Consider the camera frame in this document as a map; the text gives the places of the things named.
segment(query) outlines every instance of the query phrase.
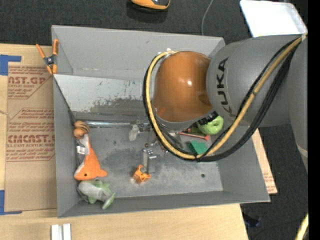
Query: orange fish toy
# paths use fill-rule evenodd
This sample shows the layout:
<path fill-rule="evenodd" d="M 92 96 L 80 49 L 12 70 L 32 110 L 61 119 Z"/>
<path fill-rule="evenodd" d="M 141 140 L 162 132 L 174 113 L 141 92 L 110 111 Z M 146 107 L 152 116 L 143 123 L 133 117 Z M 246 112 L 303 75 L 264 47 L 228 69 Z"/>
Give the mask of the orange fish toy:
<path fill-rule="evenodd" d="M 80 142 L 85 147 L 85 157 L 74 173 L 77 181 L 94 180 L 96 177 L 105 177 L 108 173 L 101 169 L 96 152 L 91 147 L 88 134 L 84 134 Z"/>

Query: green plush toy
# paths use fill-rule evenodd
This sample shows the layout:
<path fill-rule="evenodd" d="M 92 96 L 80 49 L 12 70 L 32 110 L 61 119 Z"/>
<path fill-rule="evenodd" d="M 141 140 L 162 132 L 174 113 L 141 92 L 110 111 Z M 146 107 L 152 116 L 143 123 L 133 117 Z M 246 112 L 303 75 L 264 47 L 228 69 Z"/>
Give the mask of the green plush toy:
<path fill-rule="evenodd" d="M 208 122 L 207 124 L 201 125 L 200 123 L 196 123 L 199 130 L 208 135 L 215 135 L 221 131 L 222 127 L 224 126 L 224 119 L 218 115 L 215 119 Z"/>

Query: white paper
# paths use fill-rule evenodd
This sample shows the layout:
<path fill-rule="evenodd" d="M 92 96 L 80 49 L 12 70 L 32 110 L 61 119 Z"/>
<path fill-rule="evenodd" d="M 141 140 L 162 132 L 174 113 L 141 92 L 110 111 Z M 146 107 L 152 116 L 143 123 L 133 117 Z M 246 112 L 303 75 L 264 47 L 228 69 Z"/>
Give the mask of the white paper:
<path fill-rule="evenodd" d="M 297 9 L 291 3 L 241 0 L 240 7 L 253 37 L 308 32 Z"/>

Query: kuka logo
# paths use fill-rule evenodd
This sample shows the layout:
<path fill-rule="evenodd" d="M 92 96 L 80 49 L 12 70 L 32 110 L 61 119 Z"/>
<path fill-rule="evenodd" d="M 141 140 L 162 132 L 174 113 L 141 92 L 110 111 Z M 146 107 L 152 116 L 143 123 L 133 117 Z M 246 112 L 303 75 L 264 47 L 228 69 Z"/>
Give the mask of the kuka logo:
<path fill-rule="evenodd" d="M 222 75 L 219 76 L 219 71 L 216 73 L 216 80 L 217 80 L 217 84 L 216 84 L 216 88 L 218 89 L 217 93 L 219 96 L 222 97 L 221 100 L 221 105 L 222 108 L 229 114 L 230 117 L 236 117 L 235 114 L 232 113 L 231 107 L 229 106 L 229 102 L 225 93 L 225 84 L 224 84 L 224 77 L 225 77 L 225 65 L 226 62 L 228 60 L 229 57 L 225 58 L 224 60 L 222 60 L 219 63 L 219 67 L 218 70 L 220 70 L 222 72 Z"/>

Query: cardboard box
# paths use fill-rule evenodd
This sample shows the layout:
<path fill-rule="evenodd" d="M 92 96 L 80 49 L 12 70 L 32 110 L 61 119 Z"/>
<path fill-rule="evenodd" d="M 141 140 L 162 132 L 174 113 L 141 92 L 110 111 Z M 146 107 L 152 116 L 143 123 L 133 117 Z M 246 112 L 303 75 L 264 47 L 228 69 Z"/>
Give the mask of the cardboard box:
<path fill-rule="evenodd" d="M 0 44 L 0 56 L 4 211 L 56 208 L 53 78 L 35 45 Z"/>
<path fill-rule="evenodd" d="M 148 120 L 142 83 L 151 60 L 167 49 L 212 57 L 225 45 L 223 38 L 53 26 L 55 39 L 59 41 L 53 83 L 58 217 L 270 200 L 251 139 L 234 154 L 212 163 L 184 161 L 154 146 L 152 178 L 141 185 L 132 179 L 134 169 L 143 163 L 148 133 L 139 134 L 135 141 L 129 140 L 128 133 L 132 121 Z M 91 123 L 91 145 L 108 171 L 101 180 L 116 192 L 106 210 L 99 202 L 86 203 L 76 190 L 75 120 Z M 232 146 L 245 130 L 240 127 L 221 150 Z"/>

